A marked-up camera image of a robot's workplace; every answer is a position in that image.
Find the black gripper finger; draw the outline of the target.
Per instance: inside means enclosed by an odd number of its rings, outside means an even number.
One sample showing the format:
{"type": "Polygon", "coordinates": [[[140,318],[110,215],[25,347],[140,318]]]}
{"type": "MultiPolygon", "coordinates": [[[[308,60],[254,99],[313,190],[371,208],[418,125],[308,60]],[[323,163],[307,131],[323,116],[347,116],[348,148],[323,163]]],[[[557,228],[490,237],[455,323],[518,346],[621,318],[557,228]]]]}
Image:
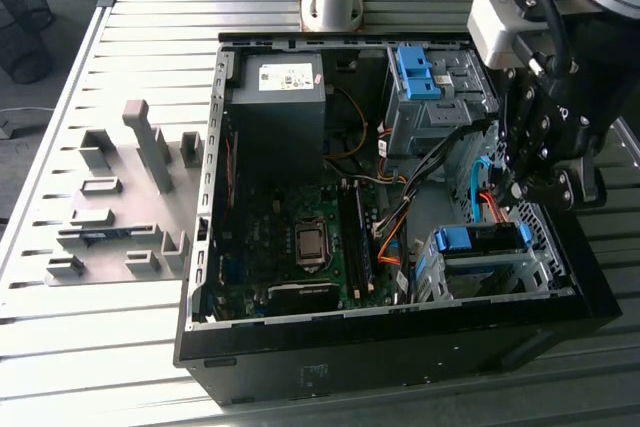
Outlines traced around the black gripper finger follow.
{"type": "Polygon", "coordinates": [[[531,75],[521,69],[506,69],[497,87],[503,167],[492,194],[500,207],[512,207],[536,196],[551,182],[552,169],[542,156],[551,121],[531,75]]]}
{"type": "Polygon", "coordinates": [[[604,179],[592,155],[528,175],[519,186],[527,202],[555,210],[593,209],[607,202],[604,179]]]}

